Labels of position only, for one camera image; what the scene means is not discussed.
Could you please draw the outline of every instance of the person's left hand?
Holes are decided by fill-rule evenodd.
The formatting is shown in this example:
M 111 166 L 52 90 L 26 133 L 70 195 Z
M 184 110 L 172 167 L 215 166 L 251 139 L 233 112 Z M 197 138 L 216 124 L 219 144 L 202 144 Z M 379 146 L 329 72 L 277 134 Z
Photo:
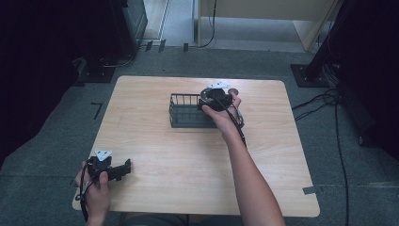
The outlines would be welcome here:
M 82 170 L 77 173 L 75 182 L 80 186 Z M 89 180 L 88 171 L 85 171 L 84 185 Z M 108 174 L 100 174 L 99 182 L 91 185 L 86 191 L 86 208 L 88 210 L 87 225 L 104 225 L 106 214 L 111 206 L 111 197 L 108 189 Z

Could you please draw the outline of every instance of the table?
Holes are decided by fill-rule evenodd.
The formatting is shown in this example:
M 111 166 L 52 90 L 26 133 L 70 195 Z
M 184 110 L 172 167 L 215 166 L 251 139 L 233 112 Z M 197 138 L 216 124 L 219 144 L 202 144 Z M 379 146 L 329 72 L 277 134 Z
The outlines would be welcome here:
M 197 40 L 201 46 L 201 17 L 212 17 L 215 0 L 197 1 Z M 338 0 L 217 0 L 216 17 L 293 21 L 305 51 L 311 48 Z
M 119 78 L 90 154 L 113 151 L 115 167 L 132 159 L 132 173 L 109 184 L 112 211 L 239 215 L 219 131 L 171 128 L 169 121 L 171 93 L 199 94 L 219 81 L 240 92 L 248 150 L 282 214 L 319 215 L 315 194 L 302 190 L 312 182 L 282 82 L 145 76 Z

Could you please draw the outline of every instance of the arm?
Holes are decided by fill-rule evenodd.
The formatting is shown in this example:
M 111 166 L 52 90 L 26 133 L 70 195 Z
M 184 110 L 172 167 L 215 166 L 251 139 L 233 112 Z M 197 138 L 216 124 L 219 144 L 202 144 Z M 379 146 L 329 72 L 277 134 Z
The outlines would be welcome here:
M 82 171 L 75 177 L 75 182 L 80 186 Z M 85 172 L 84 183 L 88 181 L 88 171 Z M 100 174 L 99 182 L 93 184 L 88 188 L 86 194 L 86 206 L 88 210 L 88 222 L 87 226 L 103 226 L 105 223 L 106 215 L 111 205 L 111 198 L 108 189 L 108 174 L 102 172 Z
M 241 100 L 234 94 L 232 97 L 238 107 Z M 244 224 L 285 225 L 272 190 L 253 162 L 227 113 L 215 112 L 207 105 L 202 109 L 214 119 L 229 149 L 235 192 Z

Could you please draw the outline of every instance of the metal basket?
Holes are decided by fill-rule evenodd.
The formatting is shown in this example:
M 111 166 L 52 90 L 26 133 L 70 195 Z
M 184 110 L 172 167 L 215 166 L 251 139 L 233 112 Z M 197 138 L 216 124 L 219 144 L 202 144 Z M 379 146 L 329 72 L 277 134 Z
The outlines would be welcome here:
M 170 94 L 169 118 L 172 128 L 216 128 L 212 118 L 199 109 L 199 94 Z

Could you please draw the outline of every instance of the cable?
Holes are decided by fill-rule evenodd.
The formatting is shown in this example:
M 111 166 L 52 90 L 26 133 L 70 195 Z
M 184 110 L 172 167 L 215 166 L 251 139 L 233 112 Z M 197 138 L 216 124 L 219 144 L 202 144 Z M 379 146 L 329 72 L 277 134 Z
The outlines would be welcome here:
M 302 106 L 308 105 L 313 101 L 317 101 L 317 100 L 323 100 L 325 103 L 323 105 L 320 105 L 319 107 L 317 107 L 316 109 L 312 110 L 312 111 L 308 111 L 305 113 L 302 113 L 301 115 L 299 115 L 298 117 L 295 118 L 296 121 L 301 120 L 307 116 L 309 116 L 311 113 L 316 112 L 317 110 L 325 107 L 326 105 L 334 105 L 335 109 L 334 109 L 334 116 L 335 116 L 335 135 L 336 135 L 336 139 L 337 139 L 337 148 L 338 148 L 338 154 L 340 156 L 340 162 L 341 162 L 341 167 L 343 169 L 343 180 L 344 180 L 344 187 L 345 187 L 345 225 L 349 225 L 349 187 L 348 187 L 348 180 L 347 180 L 347 174 L 346 174 L 346 168 L 345 165 L 343 163 L 343 150 L 341 147 L 341 140 L 340 140 L 340 128 L 339 128 L 339 124 L 338 124 L 338 105 L 341 103 L 341 96 L 339 94 L 329 94 L 329 92 L 335 91 L 336 89 L 328 89 L 327 91 L 325 91 L 323 94 L 317 95 L 313 98 L 311 98 L 309 101 L 302 103 L 300 105 L 296 105 L 294 107 L 292 107 L 293 110 L 298 109 Z
M 189 46 L 189 48 L 205 48 L 205 47 L 208 46 L 208 45 L 212 42 L 212 40 L 214 39 L 214 37 L 215 37 L 216 4 L 217 4 L 217 0 L 215 0 L 215 3 L 214 3 L 214 15 L 213 15 L 212 24 L 211 24 L 211 27 L 212 27 L 212 37 L 211 37 L 211 39 L 208 41 L 208 43 L 206 43 L 206 44 L 204 44 L 204 45 L 202 45 L 202 46 Z
M 244 136 L 244 133 L 243 133 L 243 131 L 241 130 L 240 125 L 238 124 L 238 122 L 237 122 L 237 120 L 235 119 L 235 117 L 233 116 L 233 114 L 229 111 L 228 108 L 226 108 L 226 106 L 224 106 L 219 100 L 217 100 L 217 98 L 215 98 L 214 96 L 212 96 L 212 98 L 213 98 L 214 100 L 216 100 L 221 106 L 223 106 L 224 110 L 225 110 L 225 111 L 227 112 L 227 114 L 229 115 L 229 117 L 230 117 L 232 123 L 234 123 L 235 128 L 237 128 L 237 131 L 238 131 L 238 133 L 240 134 L 240 137 L 241 137 L 241 139 L 243 140 L 244 145 L 247 146 L 246 137 Z
M 103 65 L 103 67 L 104 67 L 104 68 L 120 68 L 120 67 L 123 67 L 123 66 L 128 65 L 128 64 L 133 60 L 134 57 L 135 57 L 135 55 L 132 55 L 132 56 L 129 58 L 129 60 L 128 60 L 127 62 L 122 63 L 122 64 L 117 64 L 117 65 Z
M 88 167 L 88 161 L 86 161 L 85 166 L 82 168 L 82 174 L 80 175 L 80 186 L 79 186 L 79 199 L 80 207 L 82 209 L 83 217 L 85 221 L 88 222 L 88 210 L 86 208 L 86 191 L 84 191 L 83 183 L 85 181 L 86 168 Z
M 341 140 L 340 140 L 340 130 L 338 126 L 338 103 L 335 105 L 335 134 L 337 137 L 337 145 L 338 145 L 338 153 L 340 155 L 341 167 L 343 168 L 343 179 L 345 185 L 345 200 L 346 200 L 346 216 L 345 216 L 345 225 L 349 225 L 349 187 L 348 187 L 348 179 L 346 175 L 345 165 L 343 163 L 343 151 L 341 148 Z
M 331 64 L 324 64 L 323 65 L 323 73 L 326 75 L 326 77 L 335 85 L 340 82 L 340 80 L 337 78 L 335 75 L 335 72 L 330 69 Z
M 336 21 L 337 19 L 339 19 L 339 18 L 340 18 L 340 15 L 342 14 L 343 2 L 342 2 L 342 4 L 341 4 L 341 6 L 340 6 L 340 9 L 338 10 L 337 15 L 335 15 L 334 20 L 330 21 L 329 26 L 328 26 L 327 36 L 326 36 L 326 38 L 323 40 L 323 44 L 324 44 L 324 42 L 326 41 L 327 49 L 328 49 L 328 55 L 323 59 L 323 62 L 322 62 L 322 65 L 323 65 L 323 66 L 326 65 L 327 62 L 331 60 L 331 57 L 333 57 L 333 58 L 335 58 L 335 59 L 338 59 L 338 58 L 341 58 L 341 57 L 342 57 L 342 54 L 341 54 L 340 52 L 335 52 L 335 53 L 333 53 L 332 48 L 331 48 L 331 46 L 330 46 L 330 35 L 331 35 L 331 25 L 332 25 L 332 23 L 333 23 L 333 22 L 335 23 L 335 21 Z M 338 83 L 337 80 L 335 80 L 334 78 L 332 78 L 332 76 L 330 76 L 330 75 L 328 75 L 328 74 L 327 74 L 327 77 L 329 78 L 329 80 L 331 80 L 331 82 L 334 83 L 334 85 L 337 85 L 337 83 Z

